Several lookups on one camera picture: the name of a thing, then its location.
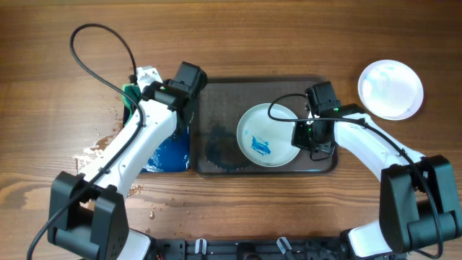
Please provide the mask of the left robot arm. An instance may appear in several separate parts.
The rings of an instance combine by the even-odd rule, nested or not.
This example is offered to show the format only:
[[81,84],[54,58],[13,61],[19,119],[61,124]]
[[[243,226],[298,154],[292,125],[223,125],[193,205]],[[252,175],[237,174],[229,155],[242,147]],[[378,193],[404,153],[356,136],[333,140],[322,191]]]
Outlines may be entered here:
[[125,200],[154,151],[188,128],[206,73],[183,62],[173,79],[143,88],[139,109],[101,156],[51,186],[48,242],[83,259],[154,258],[154,238],[128,226]]

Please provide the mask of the white plate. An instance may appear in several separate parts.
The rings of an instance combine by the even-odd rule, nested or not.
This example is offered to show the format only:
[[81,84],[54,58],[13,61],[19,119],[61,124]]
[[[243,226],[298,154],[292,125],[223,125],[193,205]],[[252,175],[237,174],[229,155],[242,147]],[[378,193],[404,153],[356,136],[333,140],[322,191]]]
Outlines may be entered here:
[[390,121],[412,117],[424,102],[424,88],[414,70],[400,61],[379,60],[368,65],[357,83],[362,104]]
[[300,149],[292,145],[295,114],[283,105],[262,103],[247,110],[237,124],[237,143],[252,162],[267,168],[290,163]]

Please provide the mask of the green yellow sponge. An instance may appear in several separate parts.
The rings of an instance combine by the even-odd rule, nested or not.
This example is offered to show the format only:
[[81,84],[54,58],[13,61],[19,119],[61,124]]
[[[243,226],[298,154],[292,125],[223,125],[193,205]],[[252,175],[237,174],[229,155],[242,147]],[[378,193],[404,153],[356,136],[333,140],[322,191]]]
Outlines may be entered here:
[[137,104],[141,100],[141,90],[137,84],[123,84],[121,87],[123,94],[121,99],[124,106],[132,111],[135,109],[135,105],[131,102],[132,100]]

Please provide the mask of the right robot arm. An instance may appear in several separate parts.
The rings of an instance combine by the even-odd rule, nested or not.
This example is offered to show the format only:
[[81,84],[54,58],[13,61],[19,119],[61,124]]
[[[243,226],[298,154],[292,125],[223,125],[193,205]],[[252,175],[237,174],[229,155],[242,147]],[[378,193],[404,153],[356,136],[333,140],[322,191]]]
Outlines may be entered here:
[[379,180],[378,220],[346,232],[349,255],[366,259],[421,253],[461,236],[461,206],[453,167],[442,155],[426,157],[387,134],[357,104],[342,105],[330,82],[306,89],[308,118],[298,119],[294,146],[331,154],[343,147]]

